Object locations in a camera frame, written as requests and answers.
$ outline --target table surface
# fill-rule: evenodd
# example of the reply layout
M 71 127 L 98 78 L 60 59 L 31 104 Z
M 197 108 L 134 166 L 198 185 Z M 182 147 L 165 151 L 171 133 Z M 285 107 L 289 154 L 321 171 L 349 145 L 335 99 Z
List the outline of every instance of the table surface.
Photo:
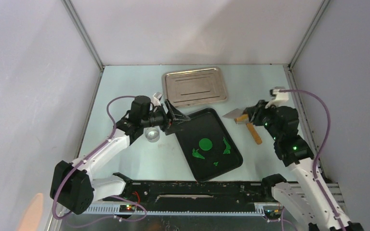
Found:
M 152 96 L 162 92 L 162 75 L 171 71 L 202 68 L 211 65 L 130 65 L 106 66 L 94 101 L 80 155 L 87 154 L 111 132 L 112 123 L 106 114 L 110 100 L 122 95 Z M 211 107 L 219 116 L 235 108 L 255 105 L 259 100 L 270 100 L 269 90 L 275 86 L 289 88 L 282 65 L 217 65 L 221 68 L 228 91 L 228 100 L 191 107 L 180 107 L 185 114 Z M 132 99 L 121 99 L 110 106 L 118 120 L 129 110 Z M 290 100 L 286 106 L 294 107 Z M 287 180 L 295 180 L 277 158 L 273 139 L 263 127 L 256 127 L 263 143 L 257 145 L 245 125 L 221 118 L 243 156 L 243 165 L 212 180 L 259 181 L 280 173 Z M 141 136 L 130 147 L 117 154 L 95 178 L 106 178 L 120 172 L 134 180 L 195 180 L 175 135 L 161 133 L 160 140 L 150 143 Z

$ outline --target black tray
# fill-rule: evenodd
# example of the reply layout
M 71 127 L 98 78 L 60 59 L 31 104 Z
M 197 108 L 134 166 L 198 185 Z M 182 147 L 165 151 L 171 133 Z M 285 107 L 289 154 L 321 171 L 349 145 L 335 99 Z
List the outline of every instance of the black tray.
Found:
M 243 164 L 242 155 L 215 110 L 206 108 L 190 114 L 189 117 L 191 121 L 183 123 L 183 130 L 175 135 L 198 182 L 208 181 Z M 208 151 L 199 146 L 199 141 L 203 138 L 212 142 L 212 148 Z M 230 153 L 224 138 L 230 146 Z M 194 150 L 204 159 L 194 157 Z

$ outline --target green object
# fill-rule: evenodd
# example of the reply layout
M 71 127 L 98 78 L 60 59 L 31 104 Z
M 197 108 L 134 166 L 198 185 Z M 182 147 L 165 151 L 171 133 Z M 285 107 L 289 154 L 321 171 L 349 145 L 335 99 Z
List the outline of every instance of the green object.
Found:
M 226 141 L 225 137 L 224 137 L 224 143 L 226 145 L 226 148 L 224 150 L 224 154 L 230 154 L 230 145 L 229 143 Z
M 212 141 L 208 138 L 199 140 L 199 147 L 204 151 L 209 151 L 212 148 Z
M 192 156 L 194 156 L 194 157 L 196 157 L 196 158 L 200 158 L 200 159 L 205 159 L 205 157 L 204 157 L 204 156 L 202 156 L 200 153 L 198 153 L 198 150 L 199 150 L 199 149 L 196 149 L 196 151 L 195 151 L 195 148 L 194 148 L 194 149 L 192 149 Z

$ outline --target clear container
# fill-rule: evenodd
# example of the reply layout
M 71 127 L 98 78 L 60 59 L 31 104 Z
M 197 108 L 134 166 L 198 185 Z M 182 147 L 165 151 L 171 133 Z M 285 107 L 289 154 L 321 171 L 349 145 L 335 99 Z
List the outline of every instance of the clear container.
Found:
M 159 140 L 159 129 L 158 128 L 146 128 L 144 130 L 144 135 L 149 142 L 151 143 L 157 142 Z

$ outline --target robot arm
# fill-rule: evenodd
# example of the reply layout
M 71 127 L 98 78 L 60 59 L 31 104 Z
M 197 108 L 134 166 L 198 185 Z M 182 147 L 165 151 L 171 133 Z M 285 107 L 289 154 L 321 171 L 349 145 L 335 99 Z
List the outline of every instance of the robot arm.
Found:
M 283 204 L 294 218 L 305 227 L 308 226 L 309 230 L 343 230 L 341 223 L 347 231 L 363 230 L 359 223 L 351 223 L 338 206 L 318 171 L 317 177 L 314 177 L 314 154 L 298 135 L 297 110 L 286 106 L 279 107 L 288 100 L 287 93 L 280 90 L 281 88 L 271 90 L 273 100 L 260 100 L 255 106 L 246 108 L 244 113 L 249 115 L 251 123 L 264 126 L 273 137 L 277 157 L 296 177 L 307 199 L 297 195 L 280 174 L 262 180 L 264 194 Z
M 124 177 L 113 175 L 106 179 L 94 179 L 93 174 L 137 140 L 143 134 L 144 128 L 159 126 L 169 135 L 181 129 L 179 124 L 190 120 L 176 110 L 168 100 L 165 101 L 168 109 L 165 112 L 160 103 L 161 97 L 160 93 L 154 94 L 152 99 L 146 96 L 135 97 L 131 109 L 127 112 L 128 117 L 124 116 L 116 123 L 113 136 L 90 153 L 89 158 L 83 156 L 71 163 L 65 161 L 58 163 L 54 169 L 50 197 L 55 198 L 62 181 L 73 169 L 74 172 L 64 182 L 57 198 L 60 204 L 73 213 L 83 213 L 93 201 L 120 195 L 126 185 Z

